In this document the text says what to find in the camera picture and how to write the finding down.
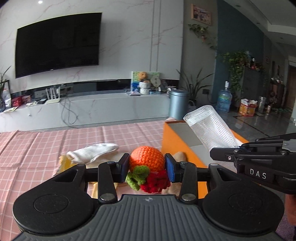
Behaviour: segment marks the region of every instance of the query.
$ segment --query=black circular motor cover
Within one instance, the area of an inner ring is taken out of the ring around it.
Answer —
[[[244,235],[275,231],[284,213],[276,194],[248,181],[221,183],[205,196],[202,209],[219,228]]]
[[[12,212],[22,230],[55,235],[84,224],[93,209],[91,197],[72,183],[47,181],[19,196]]]

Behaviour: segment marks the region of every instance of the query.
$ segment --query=television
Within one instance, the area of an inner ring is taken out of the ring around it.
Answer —
[[[51,18],[17,30],[16,78],[55,69],[99,64],[102,13]]]

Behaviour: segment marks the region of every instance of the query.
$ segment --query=orange crochet ball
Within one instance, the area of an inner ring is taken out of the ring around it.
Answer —
[[[130,170],[135,166],[148,166],[151,172],[159,172],[165,168],[165,158],[162,153],[150,146],[141,146],[135,149],[130,156]]]

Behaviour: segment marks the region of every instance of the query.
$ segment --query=wooden door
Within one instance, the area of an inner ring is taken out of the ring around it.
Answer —
[[[292,66],[289,68],[287,93],[286,108],[293,110],[296,98],[296,68]]]

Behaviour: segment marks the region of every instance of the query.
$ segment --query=pink checkered tablecloth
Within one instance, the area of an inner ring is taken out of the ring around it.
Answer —
[[[16,198],[50,179],[59,156],[88,145],[111,142],[119,152],[143,145],[161,147],[163,121],[102,126],[66,131],[0,133],[0,240],[14,239],[20,230],[12,216]]]

